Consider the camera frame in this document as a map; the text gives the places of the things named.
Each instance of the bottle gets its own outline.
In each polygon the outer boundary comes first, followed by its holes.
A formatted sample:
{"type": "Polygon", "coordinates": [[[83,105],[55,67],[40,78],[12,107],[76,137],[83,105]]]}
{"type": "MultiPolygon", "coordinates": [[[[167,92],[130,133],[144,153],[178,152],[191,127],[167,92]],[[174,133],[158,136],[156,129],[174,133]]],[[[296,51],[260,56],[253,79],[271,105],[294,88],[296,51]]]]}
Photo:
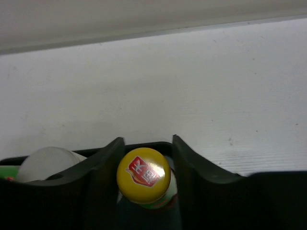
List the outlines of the bottle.
{"type": "Polygon", "coordinates": [[[144,208],[165,207],[177,194],[176,179],[166,158],[151,148],[130,151],[117,170],[120,192],[144,208]]]}

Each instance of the red label on yellow cap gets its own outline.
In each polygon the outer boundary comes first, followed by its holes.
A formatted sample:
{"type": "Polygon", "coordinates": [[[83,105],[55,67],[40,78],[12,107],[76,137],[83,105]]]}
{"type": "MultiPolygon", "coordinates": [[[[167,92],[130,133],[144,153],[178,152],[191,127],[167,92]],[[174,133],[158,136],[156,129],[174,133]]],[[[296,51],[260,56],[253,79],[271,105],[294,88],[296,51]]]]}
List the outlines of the red label on yellow cap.
{"type": "Polygon", "coordinates": [[[126,169],[136,184],[152,187],[159,180],[159,174],[141,157],[137,156],[126,169]]]}

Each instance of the black container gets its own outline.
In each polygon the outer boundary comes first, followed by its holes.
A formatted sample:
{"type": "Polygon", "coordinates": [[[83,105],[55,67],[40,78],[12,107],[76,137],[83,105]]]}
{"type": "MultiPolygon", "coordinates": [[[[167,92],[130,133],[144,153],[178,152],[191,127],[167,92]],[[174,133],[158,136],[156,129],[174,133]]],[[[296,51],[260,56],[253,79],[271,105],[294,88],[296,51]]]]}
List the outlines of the black container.
{"type": "Polygon", "coordinates": [[[104,148],[76,152],[88,158],[45,181],[0,180],[1,216],[10,229],[307,229],[306,172],[242,177],[206,160],[176,135],[172,144],[125,146],[117,138],[104,148]],[[117,166],[139,147],[173,159],[179,200],[173,208],[152,213],[126,199],[117,205],[117,166]]]}

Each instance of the white lid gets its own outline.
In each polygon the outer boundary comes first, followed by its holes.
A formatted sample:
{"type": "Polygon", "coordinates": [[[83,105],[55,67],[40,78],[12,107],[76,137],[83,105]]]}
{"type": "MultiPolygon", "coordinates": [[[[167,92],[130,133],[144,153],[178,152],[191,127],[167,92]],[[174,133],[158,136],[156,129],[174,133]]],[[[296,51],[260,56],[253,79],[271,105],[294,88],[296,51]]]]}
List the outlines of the white lid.
{"type": "Polygon", "coordinates": [[[16,181],[45,180],[86,159],[85,157],[57,147],[46,147],[31,154],[20,166],[16,181]]]}

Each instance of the yellow bottle cap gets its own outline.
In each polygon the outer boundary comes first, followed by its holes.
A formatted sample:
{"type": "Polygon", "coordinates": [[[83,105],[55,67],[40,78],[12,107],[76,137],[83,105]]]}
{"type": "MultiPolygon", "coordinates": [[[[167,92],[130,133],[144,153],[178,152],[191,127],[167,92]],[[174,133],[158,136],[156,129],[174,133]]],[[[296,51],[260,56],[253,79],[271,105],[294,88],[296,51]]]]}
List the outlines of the yellow bottle cap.
{"type": "Polygon", "coordinates": [[[164,195],[171,178],[166,158],[150,148],[130,151],[119,163],[117,184],[130,201],[149,204],[164,195]]]}

